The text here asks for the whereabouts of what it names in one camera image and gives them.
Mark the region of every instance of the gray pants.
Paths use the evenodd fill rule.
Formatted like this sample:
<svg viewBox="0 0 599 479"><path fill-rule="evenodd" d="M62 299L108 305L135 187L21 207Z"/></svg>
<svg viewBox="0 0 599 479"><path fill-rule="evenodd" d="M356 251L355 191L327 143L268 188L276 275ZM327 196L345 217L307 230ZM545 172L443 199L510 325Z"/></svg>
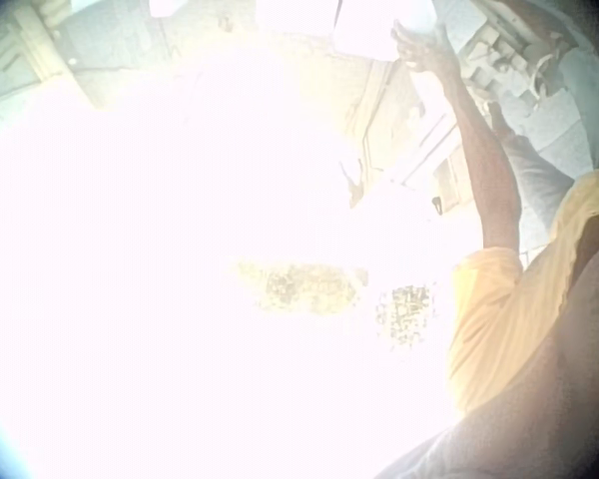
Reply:
<svg viewBox="0 0 599 479"><path fill-rule="evenodd" d="M581 116L590 146L593 169L599 169L599 57L574 49L559 63L567 91ZM526 137L516 136L502 146L517 179L522 204L534 210L550 231L557 209L574 180L544 160Z"/></svg>

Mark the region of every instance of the hand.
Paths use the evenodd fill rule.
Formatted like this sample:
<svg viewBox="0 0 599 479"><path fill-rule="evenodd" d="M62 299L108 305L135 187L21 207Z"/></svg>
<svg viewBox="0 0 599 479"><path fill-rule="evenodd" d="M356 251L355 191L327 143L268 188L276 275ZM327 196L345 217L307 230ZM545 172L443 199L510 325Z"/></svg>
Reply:
<svg viewBox="0 0 599 479"><path fill-rule="evenodd" d="M399 57L413 72L429 71L439 80L461 78L459 60L443 24L438 23L430 35L422 35L408 32L395 20L392 38L397 42Z"/></svg>

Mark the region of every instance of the yellow shirt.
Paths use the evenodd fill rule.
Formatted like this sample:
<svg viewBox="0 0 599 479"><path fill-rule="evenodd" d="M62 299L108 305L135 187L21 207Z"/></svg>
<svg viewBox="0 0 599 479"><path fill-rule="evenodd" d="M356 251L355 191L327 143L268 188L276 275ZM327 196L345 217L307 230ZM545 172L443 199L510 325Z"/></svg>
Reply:
<svg viewBox="0 0 599 479"><path fill-rule="evenodd" d="M517 251L491 247L453 272L456 319L449 381L458 412L499 394L559 316L586 223L599 216L599 170L579 179L559 208L550 243L526 272Z"/></svg>

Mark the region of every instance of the man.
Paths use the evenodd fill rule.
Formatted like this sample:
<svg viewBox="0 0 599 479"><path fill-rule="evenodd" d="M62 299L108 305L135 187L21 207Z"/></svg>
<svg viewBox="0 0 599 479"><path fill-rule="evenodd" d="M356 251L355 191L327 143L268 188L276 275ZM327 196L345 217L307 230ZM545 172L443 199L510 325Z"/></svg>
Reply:
<svg viewBox="0 0 599 479"><path fill-rule="evenodd" d="M464 418L380 477L577 477L591 462L599 474L599 170L572 185L510 135L495 106L494 130L512 142L505 148L521 147L511 167L444 29L420 38L395 24L393 37L411 68L437 76L454 110L483 249L454 272L449 380ZM552 189L544 219L556 217L550 245L524 272L517 182L524 191L530 173Z"/></svg>

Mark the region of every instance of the raised arm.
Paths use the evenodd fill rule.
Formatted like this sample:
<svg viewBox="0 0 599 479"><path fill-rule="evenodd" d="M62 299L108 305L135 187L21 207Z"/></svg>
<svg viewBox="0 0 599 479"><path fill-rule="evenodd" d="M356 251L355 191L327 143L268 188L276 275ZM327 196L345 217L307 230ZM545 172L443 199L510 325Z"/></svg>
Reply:
<svg viewBox="0 0 599 479"><path fill-rule="evenodd" d="M461 134L475 205L481 218L483 247L519 250L521 201L501 144L481 116L461 79L459 62L439 25L429 37L415 36L395 23L393 38L413 71L430 71L441 82Z"/></svg>

